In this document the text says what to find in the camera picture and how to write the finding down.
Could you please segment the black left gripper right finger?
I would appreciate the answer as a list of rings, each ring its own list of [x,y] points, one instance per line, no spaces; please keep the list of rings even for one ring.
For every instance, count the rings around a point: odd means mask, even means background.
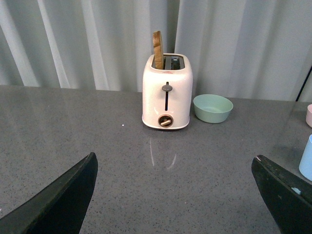
[[[252,161],[259,192],[282,234],[312,232],[312,185],[263,155]]]

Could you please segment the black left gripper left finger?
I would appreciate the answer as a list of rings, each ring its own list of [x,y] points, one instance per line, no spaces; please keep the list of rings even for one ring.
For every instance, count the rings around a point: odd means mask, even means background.
[[[78,234],[98,173],[95,153],[0,220],[2,234]]]

